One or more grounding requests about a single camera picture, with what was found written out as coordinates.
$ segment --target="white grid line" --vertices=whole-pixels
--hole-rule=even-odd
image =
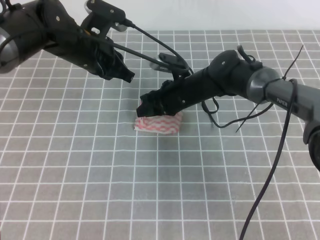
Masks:
[[[87,73],[87,77],[85,79],[85,83],[84,83],[85,85],[86,85],[87,79],[88,79],[88,73]],[[76,134],[76,130],[77,130],[77,123],[79,121],[79,116],[80,116],[80,112],[81,112],[80,111],[81,105],[82,105],[82,100],[80,102],[79,111],[77,113],[76,122],[75,122],[74,130],[73,130],[73,136],[72,136],[72,140],[71,140],[71,144],[70,144],[68,158],[67,158],[67,161],[66,161],[66,165],[67,166],[69,165],[70,156],[71,156],[71,150],[72,150],[72,147],[73,147],[73,144],[74,144],[75,134]],[[56,219],[57,219],[57,215],[58,215],[58,211],[59,211],[59,205],[60,205],[62,191],[63,191],[63,188],[64,188],[64,183],[65,183],[65,179],[66,179],[66,175],[67,175],[67,170],[68,170],[68,168],[66,167],[65,170],[64,170],[64,174],[63,174],[63,180],[62,180],[62,184],[61,184],[61,187],[60,187],[58,202],[57,202],[55,213],[54,213],[54,221],[53,221],[53,224],[52,224],[52,227],[51,227],[49,240],[52,240],[53,233],[54,233],[54,230],[55,230],[55,223],[56,223]]]
[[[267,144],[266,144],[266,140],[265,140],[265,136],[264,136],[263,129],[262,129],[262,127],[261,127],[260,124],[259,124],[259,128],[260,128],[260,131],[261,131],[261,134],[262,134],[262,140],[263,140],[264,148],[265,148],[265,150],[267,151],[267,150],[268,150],[268,147],[267,147]],[[270,155],[269,155],[268,152],[267,152],[266,154],[267,154],[267,158],[268,158],[269,164],[270,164],[270,166],[272,166],[272,161],[271,161]],[[282,211],[282,215],[283,215],[283,219],[284,219],[284,223],[285,223],[285,228],[286,228],[286,231],[287,231],[289,240],[291,240],[291,234],[290,234],[290,231],[289,231],[289,227],[288,227],[288,223],[287,223],[287,219],[286,219],[286,214],[285,214],[284,206],[283,206],[283,204],[281,203],[281,196],[280,196],[280,193],[279,193],[276,176],[273,175],[272,178],[273,178],[273,180],[274,180],[275,189],[276,189],[278,198],[279,198],[279,200],[280,200],[280,207],[281,207],[281,211]]]
[[[115,135],[117,136],[118,133],[118,123],[119,123],[119,115],[120,115],[120,106],[121,106],[121,94],[122,94],[122,87],[123,87],[123,82],[121,82],[121,88],[120,88],[120,99],[119,99],[119,106],[118,106],[118,114],[117,114],[117,119],[116,119],[116,127],[115,127]],[[110,172],[110,182],[112,181],[113,177],[113,171],[114,171],[114,165],[115,165],[115,154],[116,154],[116,144],[117,144],[117,137],[114,138],[114,146],[113,146],[113,155],[112,155],[112,163],[111,163],[111,172]],[[106,239],[106,232],[107,232],[107,221],[108,221],[108,213],[109,213],[109,203],[110,203],[110,194],[111,194],[111,184],[109,183],[109,188],[108,188],[108,201],[106,204],[106,209],[105,209],[105,219],[104,219],[104,227],[103,227],[103,236],[102,239]]]
[[[146,36],[142,35],[141,40],[141,50],[143,49],[143,43],[144,38]],[[139,75],[139,93],[138,96],[140,96],[140,90],[141,90],[141,72],[140,69],[140,75]],[[137,100],[137,107],[140,105],[140,99]],[[137,146],[138,146],[138,131],[135,133],[135,150],[134,150],[134,166],[133,166],[133,184],[132,184],[132,203],[131,203],[131,215],[130,215],[130,233],[129,233],[129,240],[132,240],[132,228],[133,228],[133,216],[134,216],[134,197],[135,197],[135,181],[136,181],[136,164],[137,164]]]
[[[173,42],[175,42],[175,31],[173,31]],[[181,206],[181,229],[182,229],[182,240],[185,240],[185,222],[184,222],[184,202],[182,193],[182,173],[181,173],[181,151],[180,151],[180,132],[178,131],[178,158],[179,158],[179,180],[180,180],[180,206]]]
[[[35,72],[36,72],[36,69],[37,69],[37,67],[34,69],[34,71],[33,71],[33,73],[32,73],[32,77],[31,77],[31,80],[30,80],[30,82],[29,82],[29,84],[28,84],[28,87],[30,87],[30,85],[31,85],[33,76],[35,75]],[[18,66],[18,68],[17,68],[17,70],[16,70],[16,72],[15,72],[15,74],[14,74],[13,79],[15,79],[15,76],[16,76],[16,74],[17,74],[18,71],[19,71],[19,66]],[[8,145],[9,145],[10,136],[12,135],[12,133],[13,133],[13,131],[14,131],[14,126],[15,126],[15,124],[17,123],[18,117],[19,117],[19,115],[20,115],[20,110],[21,110],[21,108],[22,108],[22,106],[23,106],[23,104],[24,104],[24,101],[25,101],[25,99],[26,99],[26,96],[27,96],[27,92],[28,92],[28,91],[25,91],[25,93],[24,93],[24,97],[23,97],[22,103],[21,103],[21,105],[20,105],[20,107],[19,107],[19,111],[18,111],[17,114],[16,114],[16,117],[15,117],[15,120],[14,120],[14,124],[13,124],[13,127],[12,127],[11,131],[10,131],[9,138],[8,138],[8,140],[7,140],[6,143],[5,143],[4,150],[6,150],[7,147],[8,147]],[[22,167],[22,165],[23,165],[25,155],[26,155],[26,153],[24,153],[23,159],[22,159],[21,164],[20,164],[20,168],[19,168],[18,173],[17,173],[17,175],[16,175],[15,182],[14,182],[14,185],[13,185],[13,188],[12,188],[12,192],[11,192],[11,194],[10,194],[9,203],[8,203],[7,206],[6,206],[6,209],[5,209],[3,218],[2,218],[3,220],[6,219],[6,216],[7,216],[9,207],[10,207],[10,201],[11,201],[13,195],[14,195],[14,191],[15,191],[15,188],[16,188],[16,185],[17,185],[17,182],[18,182],[18,178],[19,178],[19,175],[20,175],[20,172],[21,172],[21,167]],[[1,164],[1,162],[2,162],[3,157],[4,157],[4,154],[2,154],[2,156],[1,156],[0,164]]]
[[[58,57],[55,58],[53,66],[56,64],[57,59],[58,59]],[[48,90],[49,83],[50,83],[50,80],[49,80],[48,83],[47,83],[47,86],[46,86],[46,89],[45,89],[45,93],[44,93],[43,99],[42,99],[42,101],[41,101],[41,106],[42,106],[43,103],[44,103],[44,98],[45,98],[46,92],[47,92],[47,90]],[[37,113],[36,121],[35,121],[35,122],[37,122],[37,119],[38,119],[38,117],[39,117],[40,109],[39,109],[39,111],[38,111],[38,113]],[[36,124],[33,125],[32,131],[31,131],[31,135],[33,135],[33,132],[34,132],[35,128],[36,128]],[[32,138],[30,137],[29,140],[28,140],[28,144],[27,144],[26,149],[29,148],[29,144],[30,144],[31,139],[32,139]],[[24,162],[24,159],[25,159],[25,157],[26,157],[26,154],[27,154],[27,153],[25,152],[24,155],[23,155],[23,158],[22,158],[22,162]],[[42,179],[42,176],[43,176],[43,173],[44,173],[44,169],[45,169],[45,168],[43,167],[42,170],[41,170],[41,174],[40,174],[40,177],[39,177],[39,182],[40,182],[41,179]],[[30,209],[29,217],[28,217],[28,222],[27,222],[26,227],[25,227],[25,230],[24,230],[23,240],[25,240],[25,239],[26,239],[26,236],[27,236],[27,231],[28,231],[28,227],[29,227],[29,222],[30,222],[30,220],[31,220],[31,216],[32,216],[32,213],[33,213],[33,210],[34,210],[35,201],[36,201],[36,197],[37,197],[37,194],[38,194],[39,186],[40,186],[40,185],[38,184],[37,187],[36,187],[36,191],[35,191],[34,198],[33,198],[33,203],[32,203],[31,209]]]
[[[286,36],[285,36],[285,34],[284,34],[284,32],[283,32],[283,31],[282,31],[282,34],[283,34],[284,39],[286,40]],[[292,54],[292,52],[291,52],[290,48],[289,48],[289,52],[290,52],[290,54],[291,54],[292,58],[294,58],[294,56],[293,56],[293,54]],[[279,123],[280,123],[281,121],[280,121],[280,117],[279,117],[279,114],[278,114],[277,108],[276,108],[275,110],[276,110],[276,111],[275,111],[275,113],[276,113],[277,118],[278,118]],[[287,138],[285,139],[284,143],[285,143],[286,148],[287,148],[287,149],[289,149],[289,145],[288,145],[288,142],[287,142]],[[293,161],[293,158],[292,158],[292,155],[291,155],[291,153],[290,153],[290,152],[289,152],[289,158],[290,158],[290,160],[291,160],[292,165],[294,166],[294,161]],[[296,168],[294,167],[294,168],[293,168],[293,170],[294,170],[294,173],[295,173],[296,179],[297,179],[297,181],[298,181],[298,186],[299,186],[300,191],[301,191],[301,193],[302,193],[303,200],[306,200],[306,198],[305,198],[305,194],[304,194],[303,189],[302,189],[302,187],[301,187],[301,184],[300,184],[300,182],[299,182],[299,177],[298,177],[298,174],[297,174]],[[306,203],[306,202],[304,202],[304,204],[305,204],[305,208],[306,208],[306,211],[307,211],[307,214],[308,214],[309,220],[311,221],[311,216],[310,216],[310,212],[309,212],[308,205],[307,205],[307,203]],[[316,231],[315,231],[315,229],[314,229],[314,225],[313,225],[313,223],[312,223],[312,222],[310,222],[310,224],[311,224],[312,231],[313,231],[313,234],[314,234],[314,236],[315,236],[315,239],[317,240],[317,239],[318,239],[318,237],[317,237]]]
[[[157,44],[157,56],[159,56],[159,44]],[[156,72],[157,74],[157,87],[159,88],[159,71]],[[156,219],[156,224],[155,224],[155,240],[158,240],[159,238],[159,222],[158,222],[158,218],[159,218],[159,134],[156,134],[156,206],[155,206],[155,219]]]
[[[238,115],[238,111],[237,111],[237,105],[236,105],[235,97],[233,96],[232,98],[233,98],[233,104],[234,104],[234,109],[235,109],[236,118],[239,119],[239,115]],[[240,132],[241,142],[242,142],[242,146],[243,146],[243,150],[244,150],[245,162],[246,162],[247,170],[248,170],[248,173],[249,173],[249,178],[250,178],[250,183],[251,183],[251,189],[252,189],[252,193],[253,193],[253,198],[254,198],[254,199],[257,199],[256,193],[255,193],[255,188],[254,188],[254,185],[253,185],[252,176],[251,176],[251,171],[250,171],[250,168],[249,168],[249,161],[248,161],[248,157],[247,157],[245,141],[244,141],[244,138],[243,138],[243,134],[242,134],[242,129],[241,129],[241,128],[239,129],[239,132]],[[257,213],[258,220],[259,220],[259,226],[260,226],[260,230],[261,230],[262,240],[265,240],[265,234],[264,234],[264,230],[263,230],[262,223],[261,223],[261,216],[260,216],[259,207],[257,207],[255,211],[256,211],[256,213]]]
[[[208,56],[208,64],[210,64],[210,58],[209,58],[209,53],[207,54]],[[216,120],[219,123],[219,116],[218,114],[216,115]],[[231,197],[231,191],[230,191],[230,184],[229,184],[229,177],[228,177],[228,172],[227,172],[227,164],[226,164],[226,157],[225,157],[225,151],[224,151],[224,145],[223,145],[223,141],[222,141],[222,135],[221,135],[221,129],[218,129],[219,131],[219,138],[220,138],[220,144],[221,144],[221,151],[222,151],[222,158],[223,158],[223,165],[222,166],[224,168],[224,173],[225,173],[225,178],[226,178],[226,182],[227,182],[227,188],[228,188],[228,194],[229,194],[229,202],[230,202],[230,208],[231,208],[231,213],[232,213],[232,219],[233,219],[233,228],[234,228],[234,235],[235,235],[235,239],[238,239],[238,232],[237,232],[237,226],[236,226],[236,217],[235,217],[235,210],[234,210],[234,205],[232,202],[232,197]]]
[[[190,43],[190,49],[191,49],[191,37],[190,37],[190,31],[189,31],[189,43]],[[191,67],[194,68],[194,63],[191,61]],[[196,114],[197,122],[199,122],[199,116],[198,112]],[[208,209],[208,199],[207,199],[207,188],[206,188],[206,180],[205,180],[205,170],[204,170],[204,161],[202,156],[202,146],[201,146],[201,138],[200,138],[200,127],[199,124],[197,124],[198,127],[198,134],[199,134],[199,147],[200,147],[200,158],[201,158],[201,170],[202,170],[202,180],[203,180],[203,188],[204,188],[204,198],[205,198],[205,210],[206,210],[206,219],[207,219],[207,227],[208,227],[208,236],[209,240],[211,240],[211,228],[209,223],[209,209]]]
[[[101,91],[101,99],[100,99],[100,103],[99,103],[99,110],[101,108],[101,102],[102,102],[102,96],[103,96],[103,91]],[[96,136],[97,136],[97,129],[98,129],[98,121],[99,121],[99,115],[100,115],[100,111],[98,111],[98,115],[96,118],[96,123],[95,123],[95,129],[94,129],[94,137],[93,137],[93,142],[92,142],[92,149],[91,149],[91,154],[90,154],[90,161],[89,161],[89,166],[88,166],[88,173],[86,175],[86,182],[85,182],[85,186],[84,186],[84,193],[83,193],[83,199],[82,199],[82,206],[81,206],[81,211],[80,211],[80,216],[79,216],[79,224],[78,224],[78,228],[77,228],[77,233],[76,233],[76,240],[79,239],[79,233],[80,233],[80,227],[81,227],[81,220],[82,220],[82,215],[84,212],[84,206],[85,206],[85,199],[86,199],[86,194],[87,194],[87,188],[88,188],[88,182],[89,182],[89,176],[90,176],[90,170],[91,170],[91,164],[92,164],[92,158],[93,158],[93,154],[94,154],[94,147],[95,147],[95,142],[96,142]]]

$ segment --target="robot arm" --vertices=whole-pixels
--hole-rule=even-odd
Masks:
[[[123,56],[108,44],[113,41],[106,37],[111,27],[123,30],[124,26],[118,23],[126,19],[125,12],[102,0],[89,0],[85,7],[89,15],[81,26],[58,0],[16,4],[4,12],[0,20],[0,42],[28,30],[39,31],[17,37],[4,47],[0,53],[0,73],[11,71],[44,49],[103,79],[118,78],[130,83],[135,74],[126,67]],[[44,28],[56,31],[40,31]],[[72,33],[94,36],[104,40],[105,44]]]

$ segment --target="grid mat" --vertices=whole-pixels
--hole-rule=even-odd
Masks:
[[[221,51],[245,51],[300,84],[320,87],[320,31],[151,31],[193,69]],[[111,32],[130,49],[164,49],[136,31]],[[276,155],[286,112],[212,128],[200,105],[179,134],[133,130],[139,96],[170,79],[125,54],[131,84],[106,81],[42,51],[0,76],[0,220],[3,240],[236,240]],[[219,123],[254,107],[218,99]],[[320,174],[292,117],[275,177],[247,240],[320,239]]]

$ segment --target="striped cloth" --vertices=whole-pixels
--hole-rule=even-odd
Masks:
[[[157,133],[157,134],[176,134],[179,132],[183,113],[178,112],[175,116],[152,116],[137,117],[134,130]]]

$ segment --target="wire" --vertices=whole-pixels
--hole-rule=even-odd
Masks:
[[[266,90],[267,86],[273,82],[276,82],[278,80],[286,80],[287,79],[287,74],[290,71],[290,69],[292,68],[292,66],[295,64],[295,62],[297,61],[297,59],[300,56],[300,53],[302,51],[302,49],[304,48],[304,45],[301,46],[300,51],[298,52],[297,56],[295,57],[295,59],[292,61],[292,63],[290,64],[290,66],[288,67],[288,69],[285,71],[284,75],[282,78],[278,78],[278,79],[274,79],[272,81],[269,81],[265,86],[264,86],[264,90]],[[256,110],[256,108],[262,103],[263,101],[259,102],[254,108],[253,110],[248,114],[247,117],[250,117],[250,115]],[[235,131],[236,133],[239,131],[239,129],[243,126],[243,124],[247,121],[247,118],[245,120],[243,120],[243,122],[241,123],[241,125],[238,127],[238,129]]]
[[[7,5],[4,0],[0,0],[0,4],[2,6],[2,12],[0,13],[0,17],[2,17],[7,11]]]
[[[131,27],[136,29],[136,30],[138,30],[140,33],[146,35],[148,38],[152,39],[153,41],[155,41],[156,43],[158,43],[161,46],[165,47],[166,49],[168,49],[171,53],[173,53],[175,56],[177,56],[183,62],[183,64],[185,66],[189,67],[189,65],[186,62],[186,60],[184,60],[184,58],[182,56],[180,56],[180,54],[177,53],[175,50],[173,50],[171,47],[169,47],[168,45],[164,44],[162,41],[160,41],[159,39],[155,38],[154,36],[152,36],[151,34],[147,33],[146,31],[142,30],[141,28],[137,27],[135,24],[132,24]]]
[[[8,5],[9,10],[11,10],[14,6],[11,4],[10,0],[5,0],[5,4]]]
[[[262,110],[261,112],[258,112],[258,113],[255,114],[255,115],[252,115],[252,116],[249,116],[249,117],[243,117],[243,118],[235,119],[235,120],[227,123],[226,125],[222,125],[222,126],[220,126],[220,125],[214,120],[214,118],[212,117],[212,115],[208,113],[208,112],[209,112],[208,108],[203,109],[203,110],[204,110],[204,112],[205,112],[206,114],[208,114],[211,122],[212,122],[217,128],[219,128],[219,129],[224,129],[224,128],[230,126],[231,124],[234,124],[234,123],[237,123],[237,122],[241,122],[241,121],[245,120],[246,118],[247,118],[247,119],[254,119],[254,118],[256,118],[256,117],[259,117],[259,116],[261,116],[262,114],[266,113],[272,106],[273,106],[273,103],[271,103],[271,104],[270,104],[269,106],[267,106],[264,110]]]
[[[146,56],[142,53],[139,53],[137,51],[134,51],[134,50],[131,50],[125,46],[122,46],[122,45],[119,45],[119,44],[116,44],[114,42],[111,42],[111,41],[106,41],[105,39],[101,39],[101,38],[98,38],[96,36],[92,36],[92,35],[88,35],[86,33],[83,33],[83,32],[75,32],[75,31],[67,31],[67,30],[62,30],[62,29],[58,29],[58,28],[37,28],[37,29],[32,29],[32,30],[26,30],[26,31],[22,31],[20,33],[17,33],[15,35],[11,35],[9,36],[6,40],[4,40],[1,44],[0,44],[0,53],[2,52],[2,50],[5,48],[5,46],[11,42],[12,40],[16,39],[16,38],[20,38],[21,36],[23,35],[27,35],[27,34],[32,34],[32,33],[36,33],[36,32],[41,32],[41,33],[49,33],[49,34],[54,34],[54,33],[63,33],[63,34],[71,34],[71,35],[76,35],[78,36],[79,38],[83,38],[83,39],[88,39],[88,40],[91,40],[93,42],[96,42],[96,43],[100,43],[100,44],[107,44],[107,45],[110,45],[114,48],[117,48],[117,49],[120,49],[120,50],[123,50],[129,54],[132,54],[132,55],[135,55],[137,57],[140,57],[142,59],[145,59],[151,63],[154,63],[154,64],[158,64],[159,66],[161,67],[164,67],[164,68],[167,68],[171,71],[174,71],[174,70],[178,70],[178,71],[183,71],[185,70],[186,72],[189,71],[189,66],[187,64],[186,68],[183,69],[183,68],[179,68],[179,67],[175,67],[175,66],[172,66],[170,64],[167,64],[167,63],[164,63],[162,61],[158,61],[152,57],[149,57],[149,56]]]
[[[240,238],[239,240],[243,240],[244,237],[245,237],[245,234],[246,234],[246,231],[247,231],[247,228],[249,226],[249,223],[250,223],[250,220],[252,218],[252,216],[254,215],[262,197],[264,196],[269,184],[270,184],[270,181],[275,173],[275,170],[277,168],[277,165],[278,165],[278,162],[279,162],[279,159],[280,159],[280,156],[281,156],[281,153],[282,153],[282,149],[284,147],[284,143],[285,143],[285,139],[286,139],[286,135],[287,135],[287,131],[288,131],[288,126],[289,126],[289,122],[290,122],[290,117],[291,117],[291,113],[292,113],[292,109],[293,109],[293,105],[294,105],[294,101],[297,97],[297,88],[298,88],[298,83],[297,83],[297,80],[296,79],[291,79],[290,82],[293,84],[293,89],[292,89],[292,94],[291,94],[291,98],[290,98],[290,102],[289,102],[289,107],[288,107],[288,110],[286,112],[286,116],[285,116],[285,121],[284,121],[284,126],[283,126],[283,131],[282,131],[282,134],[281,134],[281,139],[280,139],[280,143],[279,143],[279,147],[278,147],[278,150],[276,152],[276,156],[275,156],[275,159],[274,159],[274,162],[273,162],[273,165],[272,165],[272,168],[270,170],[270,173],[258,195],[258,197],[256,198],[256,200],[254,201],[254,204],[244,222],[244,225],[243,225],[243,228],[242,228],[242,231],[241,231],[241,235],[240,235]]]

